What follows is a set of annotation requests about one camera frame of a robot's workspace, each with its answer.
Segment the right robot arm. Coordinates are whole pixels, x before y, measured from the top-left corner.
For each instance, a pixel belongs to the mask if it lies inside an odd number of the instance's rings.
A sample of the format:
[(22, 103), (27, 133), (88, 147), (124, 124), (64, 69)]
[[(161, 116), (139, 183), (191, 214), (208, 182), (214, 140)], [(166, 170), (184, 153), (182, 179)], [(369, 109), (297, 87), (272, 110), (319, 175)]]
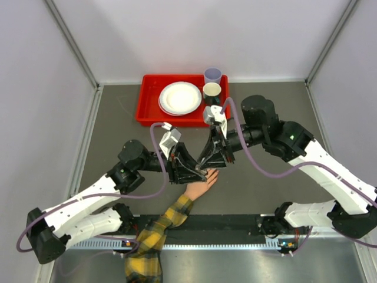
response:
[(376, 228), (376, 188), (335, 160), (301, 124), (281, 121), (271, 100), (253, 95), (241, 103), (244, 123), (228, 130), (227, 107), (234, 107), (230, 98), (222, 106), (204, 109), (210, 135), (199, 157), (201, 169), (226, 167), (234, 161), (235, 152), (261, 145), (289, 164), (291, 172), (302, 171), (332, 195), (332, 200), (322, 203), (283, 203), (262, 220), (262, 232), (283, 234), (303, 226), (327, 227), (360, 239)]

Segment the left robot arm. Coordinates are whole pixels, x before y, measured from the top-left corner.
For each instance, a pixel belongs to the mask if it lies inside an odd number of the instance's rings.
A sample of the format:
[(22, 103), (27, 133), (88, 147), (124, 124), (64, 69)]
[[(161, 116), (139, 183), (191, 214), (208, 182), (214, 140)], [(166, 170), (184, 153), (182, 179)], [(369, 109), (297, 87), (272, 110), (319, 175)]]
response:
[(59, 205), (28, 212), (25, 236), (31, 250), (40, 264), (47, 264), (79, 242), (104, 233), (129, 233), (133, 215), (118, 200), (133, 198), (132, 192), (145, 181), (142, 171), (162, 173), (164, 186), (186, 184), (205, 180), (203, 161), (175, 139), (160, 143), (153, 152), (138, 140), (127, 141), (118, 163), (90, 187)]

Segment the mannequin hand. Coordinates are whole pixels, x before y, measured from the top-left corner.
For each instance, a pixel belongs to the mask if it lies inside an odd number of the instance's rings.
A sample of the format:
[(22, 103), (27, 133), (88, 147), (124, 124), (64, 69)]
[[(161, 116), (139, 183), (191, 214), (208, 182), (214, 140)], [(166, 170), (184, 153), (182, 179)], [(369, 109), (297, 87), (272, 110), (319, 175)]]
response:
[(209, 169), (206, 174), (205, 182), (194, 182), (189, 183), (186, 186), (186, 190), (183, 195), (187, 196), (192, 201), (198, 199), (200, 196), (205, 194), (217, 181), (219, 175), (219, 170)]

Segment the yellow plaid sleeve forearm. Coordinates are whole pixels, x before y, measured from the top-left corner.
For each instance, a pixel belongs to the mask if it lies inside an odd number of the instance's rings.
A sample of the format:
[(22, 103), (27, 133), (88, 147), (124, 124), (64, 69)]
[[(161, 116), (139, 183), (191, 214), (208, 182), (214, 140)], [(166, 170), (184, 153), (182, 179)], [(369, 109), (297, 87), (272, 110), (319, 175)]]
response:
[(137, 250), (125, 259), (127, 282), (162, 282), (160, 254), (170, 229), (182, 225), (188, 218), (193, 201), (181, 195), (166, 212), (148, 223), (140, 232)]

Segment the glitter nail polish bottle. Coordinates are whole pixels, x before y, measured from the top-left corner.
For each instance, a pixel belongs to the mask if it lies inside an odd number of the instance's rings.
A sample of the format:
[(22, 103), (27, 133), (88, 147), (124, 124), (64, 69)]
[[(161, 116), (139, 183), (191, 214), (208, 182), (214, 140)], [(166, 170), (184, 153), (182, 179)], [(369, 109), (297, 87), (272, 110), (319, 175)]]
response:
[(202, 179), (206, 178), (207, 176), (207, 169), (202, 169), (199, 165), (195, 167), (195, 171), (198, 176), (200, 176)]

